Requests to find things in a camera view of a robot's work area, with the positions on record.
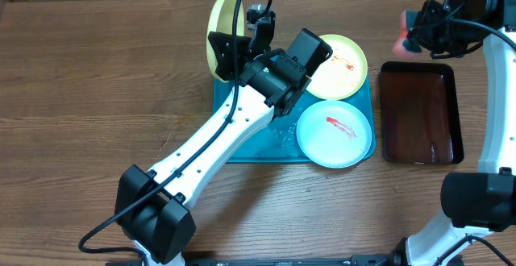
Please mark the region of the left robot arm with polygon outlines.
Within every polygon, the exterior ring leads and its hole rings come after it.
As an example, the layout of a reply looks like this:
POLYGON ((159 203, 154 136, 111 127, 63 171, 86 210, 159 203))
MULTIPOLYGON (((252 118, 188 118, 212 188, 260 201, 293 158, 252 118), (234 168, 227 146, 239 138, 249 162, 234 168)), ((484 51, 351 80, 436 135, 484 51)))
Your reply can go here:
POLYGON ((196 226, 190 213, 215 173, 255 133, 286 116, 332 49, 302 29, 287 50, 245 50, 240 36, 239 74, 225 102, 190 139, 148 171, 132 165, 120 177, 117 223, 133 241, 143 265, 183 265, 182 251, 196 226))

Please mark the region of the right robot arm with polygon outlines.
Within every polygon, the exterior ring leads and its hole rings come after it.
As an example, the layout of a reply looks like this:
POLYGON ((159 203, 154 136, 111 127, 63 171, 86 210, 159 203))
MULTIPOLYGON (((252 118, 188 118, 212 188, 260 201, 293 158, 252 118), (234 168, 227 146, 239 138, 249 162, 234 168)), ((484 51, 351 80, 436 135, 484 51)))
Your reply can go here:
POLYGON ((462 264, 459 254, 475 242, 510 264, 486 238, 515 224, 515 0, 427 0, 420 11, 404 11, 393 50, 414 57, 423 49, 434 60, 482 51, 485 138, 477 171, 445 176, 440 212, 402 239, 385 264, 462 264))

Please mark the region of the red green scrub sponge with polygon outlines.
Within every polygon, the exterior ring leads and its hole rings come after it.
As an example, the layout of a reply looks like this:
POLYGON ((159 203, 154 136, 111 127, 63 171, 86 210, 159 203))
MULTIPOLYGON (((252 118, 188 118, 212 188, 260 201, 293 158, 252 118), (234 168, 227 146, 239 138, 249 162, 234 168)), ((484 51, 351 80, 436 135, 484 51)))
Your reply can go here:
POLYGON ((409 29, 414 25, 417 15, 418 12, 414 10, 404 10, 401 13, 400 36, 393 45, 393 52, 402 59, 414 59, 422 53, 418 43, 408 38, 409 29))

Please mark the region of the light blue plate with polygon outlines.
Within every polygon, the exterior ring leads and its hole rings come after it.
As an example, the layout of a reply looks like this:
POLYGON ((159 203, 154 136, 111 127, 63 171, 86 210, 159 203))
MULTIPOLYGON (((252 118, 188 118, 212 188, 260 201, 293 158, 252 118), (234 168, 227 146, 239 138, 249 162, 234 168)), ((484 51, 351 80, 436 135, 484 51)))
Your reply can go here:
POLYGON ((358 164, 372 146, 372 129, 365 115, 341 101, 309 106, 298 120, 296 137, 307 158, 326 168, 358 164))

